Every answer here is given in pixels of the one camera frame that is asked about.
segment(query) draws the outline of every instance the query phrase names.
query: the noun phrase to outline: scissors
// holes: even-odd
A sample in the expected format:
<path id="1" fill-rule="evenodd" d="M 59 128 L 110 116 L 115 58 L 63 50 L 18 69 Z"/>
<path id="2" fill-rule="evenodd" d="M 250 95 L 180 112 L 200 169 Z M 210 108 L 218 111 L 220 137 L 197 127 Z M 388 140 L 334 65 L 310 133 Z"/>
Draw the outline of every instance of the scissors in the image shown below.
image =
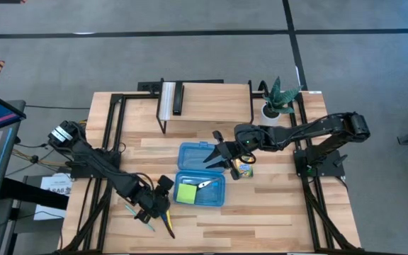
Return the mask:
<path id="1" fill-rule="evenodd" d="M 199 183 L 199 184 L 198 184 L 198 190 L 197 190 L 197 191 L 199 191 L 200 189 L 205 188 L 205 187 L 208 186 L 209 184 L 214 183 L 214 182 L 219 181 L 219 180 L 220 180 L 219 178 L 214 178 L 214 179 L 212 179 L 212 180 L 204 181 L 204 182 L 202 182 L 202 183 Z"/>

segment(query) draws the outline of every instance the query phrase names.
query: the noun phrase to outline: white pot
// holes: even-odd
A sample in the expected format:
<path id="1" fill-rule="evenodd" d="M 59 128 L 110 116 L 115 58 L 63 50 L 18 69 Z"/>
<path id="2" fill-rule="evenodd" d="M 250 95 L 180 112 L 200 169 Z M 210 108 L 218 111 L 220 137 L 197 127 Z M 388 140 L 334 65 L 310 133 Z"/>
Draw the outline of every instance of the white pot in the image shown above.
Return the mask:
<path id="1" fill-rule="evenodd" d="M 262 114 L 261 125 L 277 126 L 278 125 L 278 119 L 280 118 L 281 113 L 278 114 L 278 116 L 276 116 L 274 118 L 269 118 L 263 112 L 264 111 L 263 109 L 266 106 L 267 106 L 267 104 L 263 105 L 263 108 L 261 109 L 261 114 Z"/>

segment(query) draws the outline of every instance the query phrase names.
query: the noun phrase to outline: blue plastic container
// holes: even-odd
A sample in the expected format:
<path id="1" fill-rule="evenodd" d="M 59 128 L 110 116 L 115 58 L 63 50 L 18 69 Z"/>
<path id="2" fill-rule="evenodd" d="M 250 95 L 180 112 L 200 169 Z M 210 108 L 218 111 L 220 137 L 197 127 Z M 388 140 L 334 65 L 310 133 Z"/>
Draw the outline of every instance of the blue plastic container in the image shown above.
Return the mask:
<path id="1" fill-rule="evenodd" d="M 184 142 L 181 144 L 177 161 L 179 172 L 176 175 L 174 186 L 174 201 L 177 202 L 177 191 L 180 183 L 198 185 L 204 181 L 216 179 L 215 182 L 196 192 L 195 205 L 220 207 L 225 203 L 226 180 L 223 175 L 225 169 L 222 167 L 206 169 L 206 166 L 221 161 L 222 157 L 203 163 L 214 147 L 213 144 L 207 142 Z"/>

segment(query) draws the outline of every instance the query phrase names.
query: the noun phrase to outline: green plant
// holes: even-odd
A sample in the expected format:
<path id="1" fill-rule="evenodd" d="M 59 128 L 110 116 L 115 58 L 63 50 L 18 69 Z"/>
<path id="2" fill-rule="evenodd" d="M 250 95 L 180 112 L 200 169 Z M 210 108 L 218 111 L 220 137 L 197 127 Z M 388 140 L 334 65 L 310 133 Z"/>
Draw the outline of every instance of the green plant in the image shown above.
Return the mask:
<path id="1" fill-rule="evenodd" d="M 301 88 L 302 86 L 299 86 L 295 89 L 281 92 L 281 81 L 278 76 L 272 86 L 270 94 L 263 96 L 267 101 L 267 109 L 274 113 L 293 113 L 294 109 L 288 107 L 287 104 L 294 100 Z"/>

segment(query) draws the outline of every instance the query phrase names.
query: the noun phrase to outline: yellow sponge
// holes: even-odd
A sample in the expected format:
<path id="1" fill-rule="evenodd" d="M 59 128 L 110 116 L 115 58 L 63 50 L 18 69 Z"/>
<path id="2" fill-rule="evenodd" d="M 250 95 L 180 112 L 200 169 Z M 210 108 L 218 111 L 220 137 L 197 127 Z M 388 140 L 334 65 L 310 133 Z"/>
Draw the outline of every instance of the yellow sponge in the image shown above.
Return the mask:
<path id="1" fill-rule="evenodd" d="M 177 202 L 194 204 L 196 198 L 196 185 L 180 183 L 177 190 Z"/>

